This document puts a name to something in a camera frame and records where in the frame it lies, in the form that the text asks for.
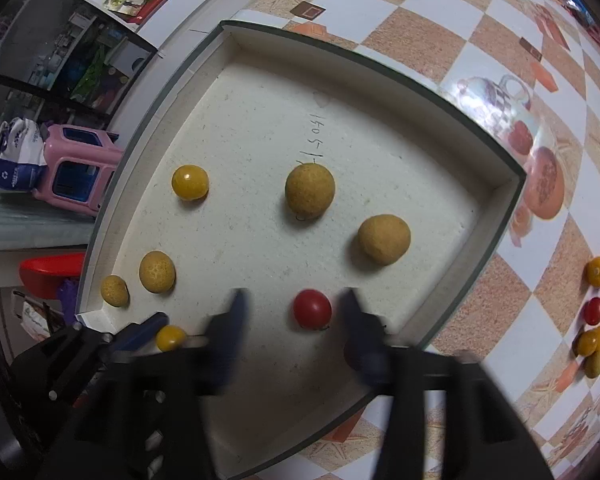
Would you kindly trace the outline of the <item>yellow cherry tomato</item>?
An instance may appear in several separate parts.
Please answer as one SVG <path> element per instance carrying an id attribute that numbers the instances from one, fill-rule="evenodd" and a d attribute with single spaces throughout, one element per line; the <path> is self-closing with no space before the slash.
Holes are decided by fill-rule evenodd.
<path id="1" fill-rule="evenodd" d="M 175 325 L 166 325 L 155 336 L 156 347 L 161 352 L 180 348 L 187 339 L 186 331 Z"/>
<path id="2" fill-rule="evenodd" d="M 179 166 L 172 174 L 172 190 L 178 198 L 192 202 L 205 198 L 210 181 L 206 170 L 196 165 Z"/>

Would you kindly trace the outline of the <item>small longan fruit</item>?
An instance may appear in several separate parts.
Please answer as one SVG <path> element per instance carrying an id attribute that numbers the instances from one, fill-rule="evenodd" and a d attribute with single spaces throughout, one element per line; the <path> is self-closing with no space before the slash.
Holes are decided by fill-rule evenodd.
<path id="1" fill-rule="evenodd" d="M 129 304 L 130 295 L 123 278 L 108 275 L 100 283 L 100 294 L 107 304 L 115 308 L 124 308 Z"/>

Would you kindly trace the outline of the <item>tan longan fruit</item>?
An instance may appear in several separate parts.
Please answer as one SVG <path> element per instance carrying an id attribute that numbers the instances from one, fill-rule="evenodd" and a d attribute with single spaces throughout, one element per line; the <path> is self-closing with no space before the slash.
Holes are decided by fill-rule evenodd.
<path id="1" fill-rule="evenodd" d="M 367 218 L 358 228 L 358 244 L 366 256 L 381 266 L 397 262 L 411 246 L 408 224 L 394 214 Z"/>
<path id="2" fill-rule="evenodd" d="M 168 292 L 175 283 L 176 272 L 171 258 L 164 252 L 148 252 L 140 262 L 140 282 L 153 294 Z"/>

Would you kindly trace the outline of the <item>red cherry tomato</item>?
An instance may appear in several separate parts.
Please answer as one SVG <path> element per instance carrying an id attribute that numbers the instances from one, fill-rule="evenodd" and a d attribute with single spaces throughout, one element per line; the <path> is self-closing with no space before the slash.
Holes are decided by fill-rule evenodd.
<path id="1" fill-rule="evenodd" d="M 322 330 L 329 326 L 332 319 L 332 305 L 322 292 L 305 289 L 294 298 L 292 314 L 300 327 Z"/>
<path id="2" fill-rule="evenodd" d="M 583 317 L 585 323 L 591 326 L 600 324 L 600 297 L 593 297 L 584 306 Z"/>

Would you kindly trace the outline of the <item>red plastic stool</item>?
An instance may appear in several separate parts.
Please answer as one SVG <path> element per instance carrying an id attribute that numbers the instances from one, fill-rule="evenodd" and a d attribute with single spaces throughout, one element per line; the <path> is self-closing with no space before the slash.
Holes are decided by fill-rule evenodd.
<path id="1" fill-rule="evenodd" d="M 65 281 L 77 281 L 83 269 L 85 252 L 35 257 L 20 262 L 19 277 L 32 296 L 56 299 Z"/>

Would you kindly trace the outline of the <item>tan longan on table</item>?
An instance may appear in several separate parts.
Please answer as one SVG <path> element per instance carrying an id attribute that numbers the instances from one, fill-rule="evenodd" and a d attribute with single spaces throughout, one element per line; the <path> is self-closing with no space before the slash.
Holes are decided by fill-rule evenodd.
<path id="1" fill-rule="evenodd" d="M 584 361 L 584 372 L 587 378 L 597 378 L 600 376 L 600 350 L 596 350 Z"/>

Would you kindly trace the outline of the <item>yellow cherry tomato in tray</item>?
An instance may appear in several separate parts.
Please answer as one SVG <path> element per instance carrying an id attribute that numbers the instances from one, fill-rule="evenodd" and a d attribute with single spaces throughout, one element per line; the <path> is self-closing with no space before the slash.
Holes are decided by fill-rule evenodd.
<path id="1" fill-rule="evenodd" d="M 179 166 L 172 174 L 172 190 L 178 198 L 192 202 L 205 198 L 210 181 L 206 170 L 196 165 Z"/>

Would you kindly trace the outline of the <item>pink plastic stool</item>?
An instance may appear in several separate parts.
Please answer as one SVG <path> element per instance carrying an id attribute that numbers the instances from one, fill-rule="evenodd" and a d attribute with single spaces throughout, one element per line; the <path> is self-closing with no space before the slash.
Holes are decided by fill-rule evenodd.
<path id="1" fill-rule="evenodd" d="M 47 127 L 46 168 L 32 190 L 41 202 L 96 217 L 123 151 L 107 131 L 77 125 Z"/>

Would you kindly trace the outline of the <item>white shallow tray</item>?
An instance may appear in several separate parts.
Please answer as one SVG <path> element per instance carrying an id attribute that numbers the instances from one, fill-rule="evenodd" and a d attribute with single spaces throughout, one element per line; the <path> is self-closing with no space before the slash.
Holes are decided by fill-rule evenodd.
<path id="1" fill-rule="evenodd" d="M 336 193 L 321 217 L 296 216 L 291 170 L 326 167 Z M 172 190 L 196 165 L 207 196 Z M 437 93 L 355 52 L 272 26 L 224 21 L 151 105 L 112 180 L 88 248 L 78 313 L 114 332 L 156 312 L 196 334 L 233 292 L 248 294 L 246 336 L 227 390 L 207 403 L 219 474 L 271 466 L 357 411 L 370 394 L 344 359 L 340 318 L 304 330 L 291 305 L 352 287 L 404 344 L 428 344 L 495 252 L 524 187 L 505 148 Z M 394 214 L 408 251 L 381 266 L 358 228 Z M 148 252 L 175 266 L 174 286 L 140 282 Z M 123 278 L 130 301 L 100 283 Z"/>

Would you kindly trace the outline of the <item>tan longan in tray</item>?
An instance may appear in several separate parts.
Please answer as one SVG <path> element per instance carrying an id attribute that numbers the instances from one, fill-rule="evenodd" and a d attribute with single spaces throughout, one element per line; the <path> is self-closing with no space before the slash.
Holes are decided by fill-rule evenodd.
<path id="1" fill-rule="evenodd" d="M 332 173 L 315 162 L 307 162 L 291 170 L 285 182 L 285 198 L 289 209 L 299 218 L 321 217 L 334 200 L 336 183 Z"/>

